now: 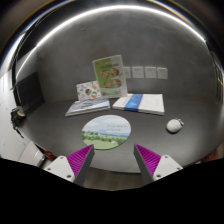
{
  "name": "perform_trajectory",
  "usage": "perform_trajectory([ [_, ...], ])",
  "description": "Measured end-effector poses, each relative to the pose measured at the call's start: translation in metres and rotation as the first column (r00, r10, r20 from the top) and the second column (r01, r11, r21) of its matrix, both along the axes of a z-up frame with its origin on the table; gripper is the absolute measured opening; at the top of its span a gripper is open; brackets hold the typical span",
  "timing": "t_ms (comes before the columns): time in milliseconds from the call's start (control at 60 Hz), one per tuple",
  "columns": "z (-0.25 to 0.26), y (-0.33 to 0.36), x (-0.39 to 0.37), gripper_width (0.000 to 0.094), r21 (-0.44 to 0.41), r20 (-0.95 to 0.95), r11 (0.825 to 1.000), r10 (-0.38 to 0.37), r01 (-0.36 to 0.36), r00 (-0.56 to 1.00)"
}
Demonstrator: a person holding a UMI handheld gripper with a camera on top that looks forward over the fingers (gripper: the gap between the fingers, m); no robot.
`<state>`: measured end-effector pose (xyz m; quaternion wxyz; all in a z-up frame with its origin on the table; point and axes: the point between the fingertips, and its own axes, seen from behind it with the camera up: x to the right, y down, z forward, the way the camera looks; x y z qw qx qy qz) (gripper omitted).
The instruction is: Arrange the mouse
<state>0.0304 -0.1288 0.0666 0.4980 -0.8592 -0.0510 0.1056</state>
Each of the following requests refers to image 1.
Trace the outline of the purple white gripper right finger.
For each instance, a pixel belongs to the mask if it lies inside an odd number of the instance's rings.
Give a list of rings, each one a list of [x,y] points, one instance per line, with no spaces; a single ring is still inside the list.
[[[138,144],[134,145],[133,154],[145,185],[182,169],[182,166],[169,155],[160,156]]]

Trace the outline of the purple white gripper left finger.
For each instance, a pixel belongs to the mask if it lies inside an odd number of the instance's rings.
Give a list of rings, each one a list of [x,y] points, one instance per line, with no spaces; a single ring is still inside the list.
[[[89,145],[69,156],[59,156],[45,171],[82,186],[94,154],[94,145]]]

